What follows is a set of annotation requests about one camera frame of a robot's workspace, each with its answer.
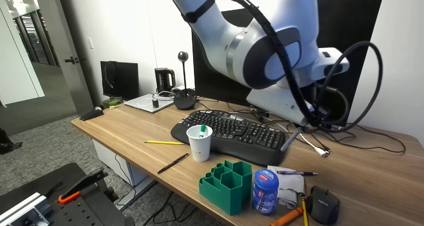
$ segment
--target orange handle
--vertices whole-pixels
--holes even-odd
[[[62,199],[62,196],[59,196],[59,203],[61,204],[67,204],[71,201],[73,201],[74,199],[78,198],[80,196],[80,192],[78,191],[77,193],[67,197],[66,199]]]
[[[303,214],[303,208],[295,208],[294,210],[292,210],[290,213],[284,215],[283,217],[281,217],[279,220],[275,221],[274,223],[268,225],[268,226],[283,226],[286,223],[290,222],[291,220],[299,217],[300,215]]]

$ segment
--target black monitor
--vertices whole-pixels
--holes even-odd
[[[318,0],[319,48],[334,47],[344,52],[356,42],[371,40],[377,15],[382,0]],[[252,15],[246,9],[222,12],[227,21],[239,27],[247,27]],[[196,93],[198,96],[231,102],[239,105],[255,107],[246,98],[251,89],[238,82],[214,72],[203,60],[201,44],[192,34],[193,62]],[[358,48],[347,59],[350,68],[347,72],[335,75],[330,86],[342,91],[352,106],[356,88],[359,83],[362,66],[368,48]],[[305,99],[312,102],[312,88],[304,87]],[[339,97],[325,97],[322,106],[330,111],[329,119],[339,119],[344,112],[345,104]]]
[[[138,64],[116,61],[100,61],[103,95],[122,97],[124,100],[138,98]]]

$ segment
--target logitech logo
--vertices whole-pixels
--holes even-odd
[[[322,201],[322,200],[318,200],[318,202],[320,202],[320,203],[322,203],[322,204],[324,204],[324,205],[328,206],[328,204],[327,204],[327,203],[325,203],[325,202],[324,202],[324,201]]]

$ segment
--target black mouse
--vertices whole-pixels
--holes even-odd
[[[313,186],[305,203],[309,216],[318,223],[326,225],[336,223],[339,217],[340,200],[330,191]]]

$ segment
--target paper cup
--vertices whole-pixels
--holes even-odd
[[[202,125],[192,126],[187,130],[191,155],[197,162],[203,162],[209,159],[211,149],[212,128],[206,126],[204,137],[200,137],[201,127]]]

